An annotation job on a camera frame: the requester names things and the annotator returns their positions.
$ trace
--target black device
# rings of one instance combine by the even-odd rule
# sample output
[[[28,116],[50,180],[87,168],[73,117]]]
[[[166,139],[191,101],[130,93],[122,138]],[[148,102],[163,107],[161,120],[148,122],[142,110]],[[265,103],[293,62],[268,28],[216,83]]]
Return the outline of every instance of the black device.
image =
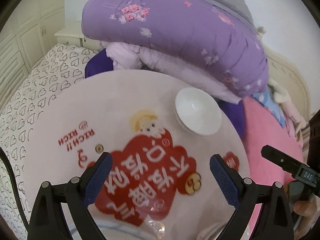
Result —
[[[261,150],[262,157],[287,171],[295,179],[289,184],[289,201],[294,204],[298,200],[310,200],[313,195],[320,196],[320,173],[301,163],[287,154],[266,145]],[[292,211],[294,228],[301,217]]]
[[[112,157],[103,153],[94,166],[68,183],[42,183],[32,209],[28,240],[72,239],[61,203],[67,203],[76,228],[83,240],[105,240],[87,210],[95,202],[112,167]],[[220,155],[210,159],[210,170],[227,202],[236,208],[217,240],[239,240],[251,218],[256,204],[262,203],[251,240],[293,240],[293,224],[289,203],[279,182],[272,186],[257,185],[249,178],[241,178],[227,166]]]

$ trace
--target human hand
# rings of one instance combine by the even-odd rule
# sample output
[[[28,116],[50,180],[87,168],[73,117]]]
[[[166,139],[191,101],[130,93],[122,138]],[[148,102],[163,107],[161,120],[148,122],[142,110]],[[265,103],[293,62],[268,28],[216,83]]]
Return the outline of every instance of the human hand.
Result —
[[[288,194],[288,184],[283,185],[284,191]],[[310,228],[313,216],[317,211],[316,198],[310,201],[297,201],[293,206],[293,211],[304,217],[294,231],[294,240],[299,240],[305,236]]]

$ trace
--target bed frame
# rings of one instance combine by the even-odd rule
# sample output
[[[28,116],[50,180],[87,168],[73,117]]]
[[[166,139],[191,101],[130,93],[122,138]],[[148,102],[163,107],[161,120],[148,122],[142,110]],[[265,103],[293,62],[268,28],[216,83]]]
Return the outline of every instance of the bed frame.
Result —
[[[287,89],[300,114],[309,121],[311,119],[311,100],[306,81],[293,63],[263,43],[262,38],[266,30],[263,27],[258,27],[257,30],[258,38],[268,56],[269,75]]]

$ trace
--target white bowl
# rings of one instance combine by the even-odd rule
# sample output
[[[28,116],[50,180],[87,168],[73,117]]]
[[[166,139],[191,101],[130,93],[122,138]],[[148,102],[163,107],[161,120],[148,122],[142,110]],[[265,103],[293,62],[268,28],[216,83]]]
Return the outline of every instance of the white bowl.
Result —
[[[212,135],[221,126],[222,116],[218,104],[201,89],[182,89],[176,96],[175,106],[180,120],[196,134]]]

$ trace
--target pink bedsheet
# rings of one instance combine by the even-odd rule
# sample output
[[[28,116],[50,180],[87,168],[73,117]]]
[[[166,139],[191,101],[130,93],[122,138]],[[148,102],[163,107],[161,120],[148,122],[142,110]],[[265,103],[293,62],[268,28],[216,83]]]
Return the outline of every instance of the pink bedsheet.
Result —
[[[257,184],[272,185],[275,181],[282,184],[293,180],[290,174],[280,167],[267,161],[261,156],[261,149],[270,145],[296,160],[303,162],[302,149],[295,138],[288,135],[286,128],[282,128],[277,120],[261,106],[254,98],[243,99],[246,132],[243,140],[247,153],[250,174]],[[252,232],[257,221],[261,205],[256,205],[249,226]]]

